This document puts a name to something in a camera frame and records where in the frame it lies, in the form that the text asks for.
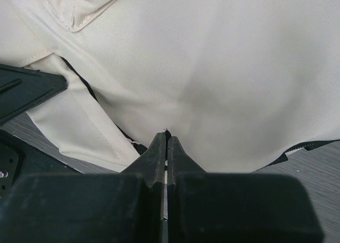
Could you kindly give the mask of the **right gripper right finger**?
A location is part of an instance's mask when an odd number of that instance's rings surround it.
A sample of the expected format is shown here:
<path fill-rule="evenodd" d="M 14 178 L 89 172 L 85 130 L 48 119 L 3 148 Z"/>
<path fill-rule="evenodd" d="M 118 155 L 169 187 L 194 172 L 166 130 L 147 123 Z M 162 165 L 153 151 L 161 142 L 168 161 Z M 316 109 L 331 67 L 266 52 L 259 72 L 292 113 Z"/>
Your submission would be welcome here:
<path fill-rule="evenodd" d="M 309 195 L 291 176 L 208 173 L 167 145 L 169 242 L 322 242 Z"/>

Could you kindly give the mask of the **cream canvas backpack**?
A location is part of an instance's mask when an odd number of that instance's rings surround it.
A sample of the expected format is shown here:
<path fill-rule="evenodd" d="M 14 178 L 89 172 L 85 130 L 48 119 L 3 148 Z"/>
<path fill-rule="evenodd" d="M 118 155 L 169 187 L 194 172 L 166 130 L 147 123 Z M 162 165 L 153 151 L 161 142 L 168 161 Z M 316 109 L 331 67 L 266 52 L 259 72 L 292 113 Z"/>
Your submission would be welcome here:
<path fill-rule="evenodd" d="M 339 139 L 339 0 L 1 0 L 1 63 L 64 76 L 28 116 L 117 172 L 163 129 L 210 172 Z"/>

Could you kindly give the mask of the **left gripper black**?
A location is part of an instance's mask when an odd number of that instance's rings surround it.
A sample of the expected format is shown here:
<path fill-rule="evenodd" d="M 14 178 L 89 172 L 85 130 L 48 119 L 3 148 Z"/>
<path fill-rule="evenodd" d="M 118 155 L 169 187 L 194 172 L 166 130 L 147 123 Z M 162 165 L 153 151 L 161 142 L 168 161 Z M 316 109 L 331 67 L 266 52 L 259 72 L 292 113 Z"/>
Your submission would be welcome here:
<path fill-rule="evenodd" d="M 67 89 L 61 75 L 1 65 L 1 125 Z M 43 196 L 81 187 L 83 176 L 1 130 L 1 197 Z"/>

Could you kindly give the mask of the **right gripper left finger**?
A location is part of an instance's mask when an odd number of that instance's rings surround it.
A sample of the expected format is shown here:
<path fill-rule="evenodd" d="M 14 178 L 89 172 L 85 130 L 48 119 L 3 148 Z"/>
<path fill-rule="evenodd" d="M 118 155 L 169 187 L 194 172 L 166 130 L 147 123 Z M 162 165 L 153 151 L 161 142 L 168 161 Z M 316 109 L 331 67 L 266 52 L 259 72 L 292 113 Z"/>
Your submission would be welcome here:
<path fill-rule="evenodd" d="M 120 173 L 71 191 L 1 197 L 1 242 L 161 242 L 166 133 Z"/>

